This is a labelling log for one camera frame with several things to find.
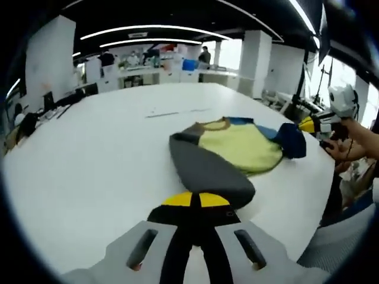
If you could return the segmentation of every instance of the ceiling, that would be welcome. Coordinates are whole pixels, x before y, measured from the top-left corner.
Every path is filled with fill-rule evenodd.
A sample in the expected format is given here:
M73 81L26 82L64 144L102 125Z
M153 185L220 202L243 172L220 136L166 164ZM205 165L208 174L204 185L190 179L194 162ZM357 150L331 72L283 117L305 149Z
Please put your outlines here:
M152 1L141 7L138 1L88 0L78 2L62 11L62 15L76 22L74 53L89 54L99 51L101 44L128 40L129 33L148 32L148 38L178 38L193 40L201 34L192 31L164 28L124 30L98 35L86 40L81 37L117 27L132 25L177 25L212 32L234 29L226 36L242 38L244 30L264 30L274 40L281 36L288 44L304 47L309 37L308 29L288 0L251 1L229 0L248 13L255 15L270 28L266 28L248 15L216 0L191 0L185 5L181 1ZM201 41L216 40L217 37L202 38Z
M221 34L231 30L231 33L225 34L231 38L243 38L243 31L245 30L264 30L272 36L273 40L280 41L278 37L280 36L283 38L284 44L302 49L305 49L311 42L309 29L290 4L290 0L228 0L230 5L222 3L223 1L34 0L26 1L22 4L18 3L18 1L11 1L9 2L8 10L3 12L17 11L17 14L13 15L17 25L15 24L12 27L12 33L7 35L7 44L2 53L4 59L2 59L3 65L1 68L6 76L2 76L5 82L2 82L1 86L8 90L18 78L23 76L27 40L40 27L59 14L76 22L74 53L81 52L82 55L99 52L101 44L128 40L128 33L132 32L148 32L147 37L149 38L178 38L200 41L218 39L217 37L199 39L203 34L192 31L155 28L117 31L80 40L81 37L91 33L130 25L178 25ZM322 13L322 0L296 1L309 17L314 29L318 31ZM351 3L356 10L361 9L359 10L361 18L364 20L372 19L372 21L368 20L365 23L370 28L375 28L375 26L370 25L376 23L375 15L377 13L373 12L372 6L365 6L368 1L350 0L347 2ZM263 24L246 14L253 15ZM3 21L3 27L9 25L5 20L6 18L6 16L0 17L1 21ZM370 61L370 53L367 51L365 44L363 44L364 39L359 37L361 28L357 28L355 22L349 22L348 17L344 17L342 14L339 15L338 10L333 9L333 7L329 9L328 21L330 22L330 35L333 39L344 46L350 47L358 54L362 54L368 62ZM372 36L374 39L379 39L379 32L372 31ZM315 51L313 43L311 43L310 48Z

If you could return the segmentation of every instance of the white table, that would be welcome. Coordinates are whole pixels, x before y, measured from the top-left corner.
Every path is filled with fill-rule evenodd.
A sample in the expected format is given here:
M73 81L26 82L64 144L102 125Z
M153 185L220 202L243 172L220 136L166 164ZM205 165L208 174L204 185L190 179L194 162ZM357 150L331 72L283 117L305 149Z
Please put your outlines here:
M57 272L92 266L110 242L185 190L171 162L169 136L222 116L253 117L274 129L288 122L217 84L143 86L85 98L4 158L9 198L25 236ZM305 137L307 156L283 159L251 178L256 195L238 212L282 242L295 261L322 217L334 167L318 142ZM206 271L192 255L189 263L187 271ZM187 283L202 275L186 272Z

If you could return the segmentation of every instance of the white wall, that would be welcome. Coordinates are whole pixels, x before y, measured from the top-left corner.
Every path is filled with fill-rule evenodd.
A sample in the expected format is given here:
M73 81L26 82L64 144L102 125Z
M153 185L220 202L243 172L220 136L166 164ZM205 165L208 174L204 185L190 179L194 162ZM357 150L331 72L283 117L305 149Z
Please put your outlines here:
M28 42L25 63L29 111L43 106L43 95L52 91L54 101L64 97L72 85L72 53L75 22L63 17L50 21Z
M362 122L363 114L366 109L367 98L368 98L369 84L367 84L361 77L357 76L355 81L355 91L358 95L359 103L359 116L358 121Z
M197 60L201 53L201 45L198 46L187 46L187 59Z
M305 50L302 49L273 44L265 89L295 94L303 68L304 53ZM311 73L313 63L310 63L308 67Z

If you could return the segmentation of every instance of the chair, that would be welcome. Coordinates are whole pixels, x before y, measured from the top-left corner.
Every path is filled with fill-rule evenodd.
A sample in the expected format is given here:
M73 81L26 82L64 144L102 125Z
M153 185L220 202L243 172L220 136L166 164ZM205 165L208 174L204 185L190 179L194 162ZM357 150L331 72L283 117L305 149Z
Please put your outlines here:
M329 273L336 271L354 251L375 214L378 207L375 203L378 202L378 181L379 179L374 179L372 204L362 207L365 209L336 224L319 228L298 264L304 267L318 267Z

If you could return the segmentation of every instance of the clothing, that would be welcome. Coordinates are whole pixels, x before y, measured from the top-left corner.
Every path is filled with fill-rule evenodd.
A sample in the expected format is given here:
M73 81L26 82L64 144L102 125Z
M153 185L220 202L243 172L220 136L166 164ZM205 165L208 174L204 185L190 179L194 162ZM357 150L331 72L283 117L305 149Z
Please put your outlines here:
M211 54L208 51L203 51L199 56L199 61L210 64Z
M303 133L294 124L278 132L251 118L195 123L169 140L171 157L183 185L192 193L213 193L234 209L248 204L255 189L247 175L275 167L283 156L306 155Z

